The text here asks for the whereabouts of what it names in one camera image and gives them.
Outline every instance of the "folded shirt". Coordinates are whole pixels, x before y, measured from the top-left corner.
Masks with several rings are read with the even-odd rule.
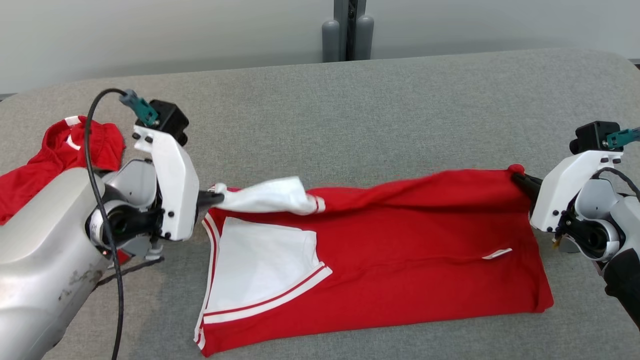
[[[529,198],[507,170],[451,170],[373,188],[244,190],[203,225],[209,280],[194,341],[210,356],[322,332],[553,305]]]

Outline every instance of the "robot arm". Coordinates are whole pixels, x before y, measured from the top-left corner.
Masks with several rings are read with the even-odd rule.
[[[223,195],[198,191],[186,151],[186,117],[168,102],[137,99],[135,147],[151,154],[120,171],[95,176],[116,247],[147,260],[161,256],[161,238],[187,240],[197,206]],[[41,359],[62,339],[109,264],[111,247],[86,169],[60,174],[0,227],[0,360]]]
[[[614,169],[621,163],[622,146],[616,137],[637,131],[620,131],[611,122],[594,122],[576,130],[564,159],[545,178],[515,175],[514,181],[534,204],[530,222],[554,234],[554,241],[568,240],[592,260],[604,278],[608,295],[616,297],[640,327],[640,203],[638,189]],[[635,195],[622,195],[600,179],[604,171],[626,180]]]

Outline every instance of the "teal connector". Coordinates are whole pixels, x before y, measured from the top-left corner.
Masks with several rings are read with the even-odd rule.
[[[623,147],[630,142],[640,141],[640,127],[635,129],[624,129],[617,133],[607,135],[607,146],[610,149]]]
[[[138,97],[135,91],[131,89],[124,90],[127,95],[120,96],[120,102],[130,107],[133,112],[136,113],[136,116],[144,125],[147,127],[155,126],[156,120],[158,118],[158,113],[154,110],[151,105],[143,98]]]

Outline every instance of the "white stripe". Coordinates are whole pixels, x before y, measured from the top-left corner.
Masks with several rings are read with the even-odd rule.
[[[200,342],[198,343],[198,347],[200,348],[200,350],[202,350],[204,348],[204,344],[206,343],[205,338],[204,338],[204,331],[202,331],[202,336],[200,337]]]
[[[77,125],[80,124],[80,119],[78,118],[78,116],[69,116],[69,117],[65,117],[65,122],[67,123],[68,127],[71,127],[73,125]]]
[[[256,306],[256,304],[260,304],[260,303],[266,303],[266,302],[270,302],[273,301],[273,299],[281,296],[284,293],[287,293],[288,291],[291,291],[291,289],[295,288],[296,286],[299,286],[301,284],[304,284],[305,282],[311,280],[311,278],[309,277],[311,274],[315,273],[316,271],[320,270],[321,268],[326,267],[324,265],[323,262],[319,262],[318,265],[316,265],[313,269],[311,269],[311,271],[307,272],[305,275],[302,275],[296,282],[294,282],[292,285],[286,287],[284,290],[279,291],[278,293],[275,293],[274,295],[270,296],[270,297],[264,297],[260,300],[257,300],[255,302],[249,303],[249,304],[243,304],[242,306],[232,306],[232,307],[207,307],[207,309],[205,310],[205,317],[206,316],[212,316],[211,313],[220,313],[222,311],[224,312],[236,312],[236,311],[240,311],[239,309],[245,308],[245,307],[251,307],[251,306]]]
[[[215,238],[213,234],[211,234],[211,232],[209,231],[207,222],[214,229],[214,232],[216,233]],[[202,308],[200,309],[200,316],[198,316],[198,323],[196,324],[195,337],[193,338],[193,341],[198,341],[198,332],[200,330],[200,324],[202,323],[202,316],[204,315],[204,312],[207,309],[207,303],[209,302],[209,293],[211,292],[211,275],[213,273],[214,256],[217,257],[217,254],[214,254],[216,249],[216,246],[214,246],[214,241],[217,244],[218,239],[220,238],[220,236],[218,235],[216,224],[213,222],[213,219],[209,215],[209,212],[207,212],[207,214],[204,216],[204,219],[202,220],[202,226],[204,226],[204,229],[207,232],[207,235],[209,235],[209,241],[211,241],[211,253],[209,254],[209,273],[207,275],[207,292],[204,293],[204,302],[202,303]]]
[[[318,201],[318,210],[317,213],[323,213],[326,210],[326,204],[324,203],[324,199],[320,196],[316,196],[316,201]]]
[[[300,285],[300,287],[296,288],[294,291],[286,294],[285,296],[283,296],[283,297],[281,297],[279,299],[276,299],[274,301],[268,302],[268,303],[260,305],[260,306],[252,307],[252,308],[245,309],[245,310],[236,311],[236,312],[233,312],[233,313],[206,315],[206,316],[204,316],[204,323],[228,322],[228,321],[232,321],[232,320],[248,318],[249,316],[253,316],[253,315],[257,315],[257,314],[263,313],[263,312],[265,312],[267,310],[270,310],[270,309],[278,307],[278,306],[280,306],[282,304],[285,304],[286,302],[291,301],[291,300],[295,299],[296,297],[299,297],[300,295],[305,293],[307,290],[310,290],[315,285],[318,285],[322,280],[324,280],[326,277],[328,277],[331,274],[332,274],[331,269],[328,268],[328,267],[324,267],[317,274],[315,274],[315,276],[313,276],[312,278],[310,278],[309,280],[304,282],[302,285]]]
[[[72,148],[74,148],[75,150],[80,150],[80,146],[76,145],[76,143],[74,143],[73,139],[71,139],[71,135],[67,136],[67,144],[69,146],[71,146]]]
[[[498,250],[498,251],[494,252],[494,253],[493,253],[493,254],[491,254],[491,255],[483,256],[483,259],[485,259],[485,260],[491,260],[491,259],[493,259],[493,258],[497,258],[497,257],[498,257],[498,256],[500,256],[500,255],[504,255],[504,254],[508,253],[509,251],[512,251],[512,248],[508,247],[508,248],[506,248],[506,249],[500,249],[500,250]]]

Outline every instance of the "padded table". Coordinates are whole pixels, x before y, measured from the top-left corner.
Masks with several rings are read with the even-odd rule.
[[[290,175],[307,187],[370,186],[512,163],[543,177],[570,155],[576,127],[595,120],[640,126],[640,71],[620,56],[579,49],[132,76],[50,86],[0,102],[0,171],[25,164],[53,122],[86,114],[97,93],[112,86],[178,104],[191,122],[185,149],[202,188]],[[125,161],[144,157],[133,149],[134,114],[115,95],[100,103],[95,118],[120,128]],[[640,182],[640,145],[627,147],[618,168]],[[274,340],[214,358],[637,359],[640,334],[604,293],[594,266],[552,249],[549,234],[536,236],[555,298],[542,314]],[[198,224],[192,239],[164,249],[164,263],[124,278],[120,359],[203,358],[193,329],[209,240]],[[112,281],[91,295],[45,358],[110,358],[116,315]]]

